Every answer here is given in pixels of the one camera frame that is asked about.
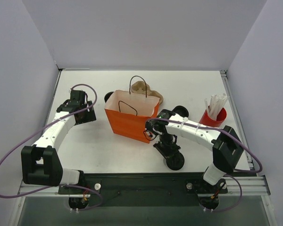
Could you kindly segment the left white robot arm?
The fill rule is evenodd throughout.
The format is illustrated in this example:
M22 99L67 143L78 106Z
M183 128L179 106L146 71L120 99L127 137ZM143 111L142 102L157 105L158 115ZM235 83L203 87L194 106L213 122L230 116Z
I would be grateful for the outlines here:
M81 90L70 91L70 98L56 110L54 119L42 136L21 151L23 182L31 185L58 186L68 184L80 194L86 189L81 171L63 168L58 150L69 130L79 124L96 120L92 101Z

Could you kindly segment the black paper coffee cup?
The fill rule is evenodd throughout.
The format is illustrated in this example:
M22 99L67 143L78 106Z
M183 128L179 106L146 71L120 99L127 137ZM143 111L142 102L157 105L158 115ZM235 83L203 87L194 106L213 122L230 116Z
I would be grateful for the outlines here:
M180 170L185 163L184 156L180 152L176 153L170 158L166 158L165 161L167 167L174 171Z

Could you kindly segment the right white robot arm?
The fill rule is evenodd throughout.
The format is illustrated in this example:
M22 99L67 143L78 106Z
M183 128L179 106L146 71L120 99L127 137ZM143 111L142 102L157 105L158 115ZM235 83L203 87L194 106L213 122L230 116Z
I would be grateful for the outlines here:
M162 110L156 118L146 121L145 131L159 136L153 146L165 158L171 170L179 170L184 165L184 157L177 145L177 138L193 141L213 154L213 161L200 179L200 188L212 191L217 182L226 174L231 174L244 152L242 144L232 127L208 127L189 120L176 111Z

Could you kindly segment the orange paper bag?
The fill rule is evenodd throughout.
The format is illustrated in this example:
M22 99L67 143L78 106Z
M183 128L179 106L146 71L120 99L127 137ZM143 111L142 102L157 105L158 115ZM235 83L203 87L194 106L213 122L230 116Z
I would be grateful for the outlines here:
M141 80L132 84L133 76L128 91L112 92L104 109L115 134L148 144L150 136L146 134L145 124L157 116L160 99L150 95L150 87L144 78L136 77Z

